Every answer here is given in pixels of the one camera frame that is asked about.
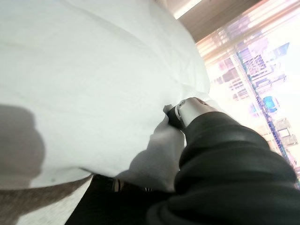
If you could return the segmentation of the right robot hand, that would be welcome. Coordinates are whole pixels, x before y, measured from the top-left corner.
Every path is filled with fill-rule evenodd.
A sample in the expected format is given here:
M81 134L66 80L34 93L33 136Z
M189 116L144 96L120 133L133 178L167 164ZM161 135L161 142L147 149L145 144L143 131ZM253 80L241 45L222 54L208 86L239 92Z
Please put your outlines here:
M300 192L293 168L263 137L191 97L167 113L187 145L172 194L113 192L97 176L69 225L297 225Z

